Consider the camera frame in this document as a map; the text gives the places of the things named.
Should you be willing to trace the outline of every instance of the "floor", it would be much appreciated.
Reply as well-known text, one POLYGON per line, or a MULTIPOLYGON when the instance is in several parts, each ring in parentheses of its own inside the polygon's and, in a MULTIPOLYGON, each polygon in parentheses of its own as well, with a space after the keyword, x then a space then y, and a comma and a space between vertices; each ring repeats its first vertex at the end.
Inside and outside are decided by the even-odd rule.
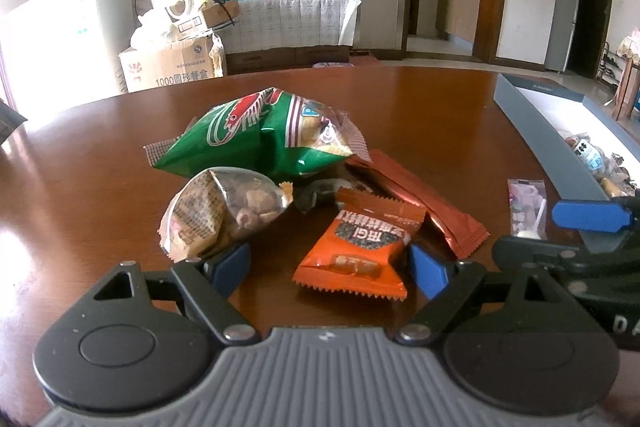
POLYGON ((466 57, 470 57, 472 53, 472 49, 469 46, 461 46, 456 42, 444 39, 427 39, 415 35, 407 37, 406 50, 408 52, 465 55, 466 57))
MULTIPOLYGON (((612 100, 613 92, 607 87, 594 82, 590 78, 578 76, 570 71, 567 73, 554 73, 553 71, 531 71, 521 70, 518 68, 505 68, 502 66, 494 66, 492 64, 482 64, 478 62, 461 62, 453 60, 434 60, 429 58, 406 58, 405 60, 382 60, 383 64, 389 66, 422 66, 431 68, 457 68, 463 70, 483 70, 483 71, 496 71, 497 73, 511 73, 522 74, 527 76, 535 76, 539 78, 548 78, 554 80, 561 86, 567 89, 574 90, 583 94, 591 99, 593 102, 604 106, 607 102, 612 100)), ((605 108, 611 109, 612 106, 608 105, 605 108)), ((629 120, 620 120, 618 123, 637 141, 640 142, 640 112, 634 110, 632 117, 629 120)))

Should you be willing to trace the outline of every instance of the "red snack wrapper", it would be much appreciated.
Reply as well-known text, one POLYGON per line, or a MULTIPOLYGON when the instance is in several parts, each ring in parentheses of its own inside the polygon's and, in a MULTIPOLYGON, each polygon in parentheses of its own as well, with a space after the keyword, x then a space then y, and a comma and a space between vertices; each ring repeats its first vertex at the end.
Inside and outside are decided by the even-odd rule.
POLYGON ((391 266, 418 232, 425 209, 351 188, 334 222, 293 274, 293 281, 326 291, 405 299, 404 283, 391 266))
POLYGON ((381 150, 370 151, 370 156, 370 162, 352 156, 347 165, 364 174, 389 195, 424 207, 433 224, 442 230, 456 257, 466 259, 489 237, 481 223, 457 209, 381 150))

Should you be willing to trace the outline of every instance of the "brown cabinet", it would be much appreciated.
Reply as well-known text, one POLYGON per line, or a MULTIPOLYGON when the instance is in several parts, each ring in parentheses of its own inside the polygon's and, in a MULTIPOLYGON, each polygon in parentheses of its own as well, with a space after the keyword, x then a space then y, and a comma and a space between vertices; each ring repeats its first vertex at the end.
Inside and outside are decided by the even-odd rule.
POLYGON ((467 42, 476 39, 480 0, 438 0, 436 29, 467 42))

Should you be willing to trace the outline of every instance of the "tall refrigerator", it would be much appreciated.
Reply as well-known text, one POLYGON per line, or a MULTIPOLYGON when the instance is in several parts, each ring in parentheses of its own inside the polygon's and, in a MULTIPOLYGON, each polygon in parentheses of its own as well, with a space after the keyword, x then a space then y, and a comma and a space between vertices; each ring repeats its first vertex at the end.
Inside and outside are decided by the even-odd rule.
POLYGON ((30 119, 127 92, 118 54, 135 28, 131 0, 30 0, 0 22, 18 112, 30 119))
POLYGON ((580 0, 556 0, 549 46, 546 50, 545 68, 547 70, 561 72, 566 70, 571 44, 574 41, 579 3, 580 0))

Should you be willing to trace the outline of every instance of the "brown table surface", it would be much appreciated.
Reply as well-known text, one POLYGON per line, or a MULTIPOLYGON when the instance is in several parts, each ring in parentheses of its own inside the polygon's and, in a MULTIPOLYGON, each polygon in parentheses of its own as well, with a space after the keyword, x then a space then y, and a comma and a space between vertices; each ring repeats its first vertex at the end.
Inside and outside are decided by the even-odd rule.
MULTIPOLYGON (((175 137, 212 106, 276 86, 348 110, 370 148, 380 148, 480 220, 490 259, 510 231, 507 179, 543 179, 523 139, 494 103, 495 73, 435 68, 324 68, 203 80, 136 92, 30 121, 0 150, 0 409, 35 422, 48 409, 31 364, 44 331, 122 260, 166 269, 158 224, 184 179, 152 169, 142 146, 175 137)), ((253 266, 230 301, 262 333, 274 325, 395 328, 425 299, 407 282, 391 302, 301 288, 297 264, 335 216, 290 208, 251 241, 253 266)), ((547 224, 553 241, 576 236, 547 224)), ((609 403, 640 396, 640 363, 623 359, 609 403)))

